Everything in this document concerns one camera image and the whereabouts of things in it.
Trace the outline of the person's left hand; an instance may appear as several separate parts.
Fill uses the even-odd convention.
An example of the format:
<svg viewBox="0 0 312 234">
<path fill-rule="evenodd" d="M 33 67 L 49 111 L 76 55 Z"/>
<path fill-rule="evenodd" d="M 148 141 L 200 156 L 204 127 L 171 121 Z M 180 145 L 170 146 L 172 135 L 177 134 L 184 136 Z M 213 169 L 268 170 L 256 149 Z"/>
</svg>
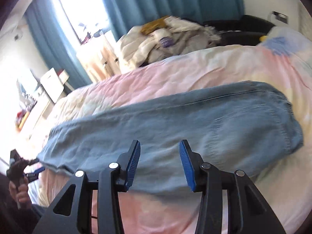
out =
<svg viewBox="0 0 312 234">
<path fill-rule="evenodd" d="M 28 179 L 24 177 L 23 183 L 17 188 L 15 184 L 9 182 L 9 191 L 13 200 L 17 203 L 19 202 L 20 206 L 23 206 L 25 209 L 30 209 L 32 206 L 31 199 L 28 195 Z"/>
</svg>

